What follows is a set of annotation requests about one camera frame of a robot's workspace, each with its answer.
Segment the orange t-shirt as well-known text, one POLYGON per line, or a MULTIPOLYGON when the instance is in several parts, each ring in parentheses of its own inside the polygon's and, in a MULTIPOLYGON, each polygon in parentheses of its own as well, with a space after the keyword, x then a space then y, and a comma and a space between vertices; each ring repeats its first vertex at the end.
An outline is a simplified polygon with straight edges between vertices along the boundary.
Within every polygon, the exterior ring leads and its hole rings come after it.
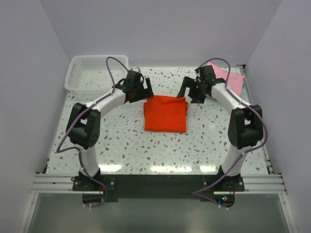
POLYGON ((143 106, 144 129, 150 132, 185 133, 188 103, 185 97, 156 95, 143 106))

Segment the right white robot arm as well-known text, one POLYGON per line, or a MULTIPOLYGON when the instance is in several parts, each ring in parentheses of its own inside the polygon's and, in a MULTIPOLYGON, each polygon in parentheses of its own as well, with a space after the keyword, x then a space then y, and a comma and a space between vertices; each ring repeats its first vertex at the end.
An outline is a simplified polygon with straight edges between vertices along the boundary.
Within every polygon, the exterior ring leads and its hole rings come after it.
POLYGON ((228 79, 216 77, 211 65, 198 67, 195 72, 195 79, 187 76, 183 78, 177 97, 183 97, 188 89, 192 103, 204 103, 206 96, 217 100, 230 114, 227 131, 230 148, 225 161, 219 167, 217 179, 194 194, 198 195, 216 186, 227 191, 240 178, 246 155, 258 149, 257 143, 263 139, 262 108, 244 102, 229 88, 228 79))

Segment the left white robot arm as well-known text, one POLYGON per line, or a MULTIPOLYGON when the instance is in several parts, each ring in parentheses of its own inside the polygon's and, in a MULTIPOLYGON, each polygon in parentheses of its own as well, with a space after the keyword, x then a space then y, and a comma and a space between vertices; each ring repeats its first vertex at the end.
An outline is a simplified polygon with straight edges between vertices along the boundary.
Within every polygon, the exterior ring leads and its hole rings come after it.
POLYGON ((65 136, 78 152, 80 170, 73 179, 75 191, 100 191, 107 194, 111 190, 106 186, 96 158, 95 146, 100 138, 101 120, 127 102, 133 103, 153 96, 150 78, 130 70, 125 78, 113 84, 103 96, 86 104, 74 104, 65 136))

